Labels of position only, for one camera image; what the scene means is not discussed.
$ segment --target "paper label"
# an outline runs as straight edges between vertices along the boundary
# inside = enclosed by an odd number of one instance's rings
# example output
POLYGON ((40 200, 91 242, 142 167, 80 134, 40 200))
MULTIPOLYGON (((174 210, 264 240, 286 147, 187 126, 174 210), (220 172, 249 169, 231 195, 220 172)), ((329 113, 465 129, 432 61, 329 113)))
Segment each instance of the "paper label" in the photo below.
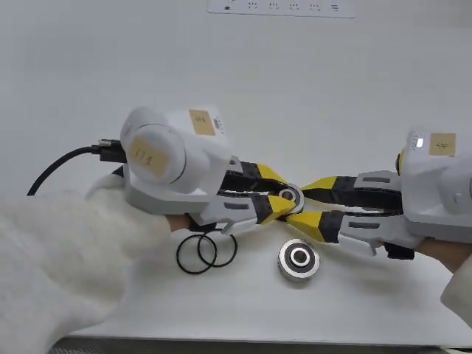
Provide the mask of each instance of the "paper label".
POLYGON ((429 140, 429 155, 454 156, 456 155, 455 133, 432 133, 429 140))
POLYGON ((133 140, 128 158, 152 172, 157 178, 161 178, 164 175, 169 163, 169 156, 142 138, 133 140))
POLYGON ((190 119, 192 120, 193 130, 198 135, 215 135, 212 119, 207 111, 198 111, 190 109, 190 119))

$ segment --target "rubber ring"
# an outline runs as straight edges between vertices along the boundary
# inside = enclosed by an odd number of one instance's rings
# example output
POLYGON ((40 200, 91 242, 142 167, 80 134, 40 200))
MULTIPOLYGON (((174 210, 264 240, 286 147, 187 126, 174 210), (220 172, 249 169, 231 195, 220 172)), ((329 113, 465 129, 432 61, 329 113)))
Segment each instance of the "rubber ring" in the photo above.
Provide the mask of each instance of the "rubber ring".
MULTIPOLYGON (((213 230, 212 232, 215 232, 215 231, 222 231, 223 229, 215 229, 213 230)), ((237 241, 236 241, 236 238, 234 235, 228 235, 230 236, 230 238, 233 239, 233 243, 235 244, 235 250, 233 251, 233 254, 231 256, 231 258, 229 258, 228 261, 226 261, 225 263, 220 263, 220 264, 215 264, 215 259, 213 260, 213 262, 208 262, 207 260, 205 260, 204 256, 202 255, 201 253, 201 249, 200 249, 200 246, 201 246, 201 240, 198 240, 198 243, 197 243, 197 252, 198 252, 198 256, 200 257, 200 260, 205 263, 207 266, 209 267, 212 267, 212 268, 223 268, 223 267, 226 267, 227 265, 229 265, 233 260, 235 260, 235 257, 236 257, 236 254, 237 254, 237 241)))
POLYGON ((205 273, 206 271, 208 271, 209 269, 211 269, 213 267, 213 265, 215 264, 216 262, 216 257, 218 256, 218 248, 216 246, 216 243, 214 240, 212 240, 211 238, 209 238, 208 236, 204 235, 204 234, 198 234, 198 235, 190 235, 189 237, 186 237, 182 242, 180 242, 180 244, 178 245, 177 247, 177 252, 176 252, 176 260, 177 260, 177 265, 178 267, 185 273, 187 274, 190 274, 190 275, 199 275, 199 274, 203 274, 205 273), (186 269, 181 263, 180 263, 180 251, 182 249, 182 246, 184 245, 184 243, 186 243, 188 240, 191 240, 193 238, 197 238, 199 237, 200 240, 198 240, 198 245, 200 245, 200 242, 202 239, 206 239, 208 240, 212 246, 213 246, 213 249, 215 250, 215 256, 213 256, 213 261, 209 264, 207 262, 205 262, 206 264, 206 268, 200 270, 200 271, 189 271, 188 269, 186 269))

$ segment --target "metal bearing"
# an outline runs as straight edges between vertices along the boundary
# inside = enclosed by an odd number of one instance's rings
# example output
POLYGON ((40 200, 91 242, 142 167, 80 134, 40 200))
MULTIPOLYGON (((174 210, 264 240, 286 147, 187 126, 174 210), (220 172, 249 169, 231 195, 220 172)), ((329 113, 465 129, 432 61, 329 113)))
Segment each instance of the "metal bearing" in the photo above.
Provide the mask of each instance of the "metal bearing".
POLYGON ((279 197, 293 201, 296 205, 286 215, 298 214, 305 207, 305 196, 303 191, 295 184, 287 184, 287 188, 279 192, 279 197))
POLYGON ((319 254, 304 240, 289 240, 280 249, 278 266, 282 275, 292 282, 309 280, 319 268, 319 254))

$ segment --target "power strip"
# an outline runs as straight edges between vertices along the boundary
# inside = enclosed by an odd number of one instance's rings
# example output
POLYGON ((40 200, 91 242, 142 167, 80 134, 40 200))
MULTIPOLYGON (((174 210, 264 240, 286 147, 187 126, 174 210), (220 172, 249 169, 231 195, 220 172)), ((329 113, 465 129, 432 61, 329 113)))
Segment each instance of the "power strip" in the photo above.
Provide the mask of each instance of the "power strip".
POLYGON ((209 0, 209 13, 355 18, 349 0, 209 0))

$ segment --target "white table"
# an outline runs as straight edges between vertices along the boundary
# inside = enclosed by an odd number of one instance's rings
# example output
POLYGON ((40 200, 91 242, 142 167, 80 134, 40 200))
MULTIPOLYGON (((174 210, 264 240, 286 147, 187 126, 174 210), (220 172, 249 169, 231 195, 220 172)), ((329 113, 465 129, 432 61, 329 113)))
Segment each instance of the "white table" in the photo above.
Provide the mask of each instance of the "white table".
MULTIPOLYGON (((0 11, 0 193, 23 195, 53 159, 118 137, 138 105, 216 103, 236 154, 288 180, 392 169, 412 125, 472 131, 472 2, 354 1, 358 20, 224 16, 204 0, 9 0, 0 11)), ((81 158, 42 191, 85 191, 114 168, 81 158)), ((306 289, 275 257, 297 233, 239 237, 200 277, 173 258, 182 235, 132 270, 116 313, 81 335, 230 341, 472 345, 439 301, 438 263, 320 246, 306 289)))

